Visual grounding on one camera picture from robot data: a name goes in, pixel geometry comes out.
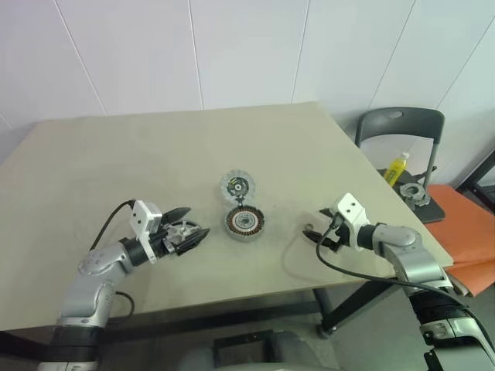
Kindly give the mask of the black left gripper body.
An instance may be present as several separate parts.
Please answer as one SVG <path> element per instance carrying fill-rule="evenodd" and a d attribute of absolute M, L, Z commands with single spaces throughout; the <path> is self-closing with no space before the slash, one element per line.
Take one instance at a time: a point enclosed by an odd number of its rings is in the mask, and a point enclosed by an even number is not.
<path fill-rule="evenodd" d="M 166 224 L 149 236 L 149 243 L 157 258 L 162 258 L 165 255 L 178 256 L 181 233 L 177 226 Z"/>

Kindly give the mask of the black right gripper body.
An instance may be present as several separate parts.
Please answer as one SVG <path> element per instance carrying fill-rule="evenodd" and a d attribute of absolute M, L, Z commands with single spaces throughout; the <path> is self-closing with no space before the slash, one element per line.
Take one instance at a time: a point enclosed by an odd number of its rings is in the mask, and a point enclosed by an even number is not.
<path fill-rule="evenodd" d="M 342 246 L 349 246 L 349 238 L 349 227 L 345 224 L 344 218 L 340 214 L 336 214 L 323 233 L 320 245 L 328 247 L 332 252 L 338 252 Z"/>

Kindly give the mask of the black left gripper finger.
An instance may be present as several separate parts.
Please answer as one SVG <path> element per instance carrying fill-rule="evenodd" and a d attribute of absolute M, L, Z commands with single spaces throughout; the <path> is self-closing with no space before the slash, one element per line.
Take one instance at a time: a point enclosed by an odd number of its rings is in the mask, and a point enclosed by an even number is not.
<path fill-rule="evenodd" d="M 175 247 L 175 253 L 177 256 L 181 256 L 184 253 L 196 248 L 209 234 L 210 229 L 200 229 L 186 237 L 183 242 L 180 242 Z"/>
<path fill-rule="evenodd" d="M 189 207 L 179 207 L 162 214 L 161 224 L 171 224 L 181 220 L 191 209 Z"/>

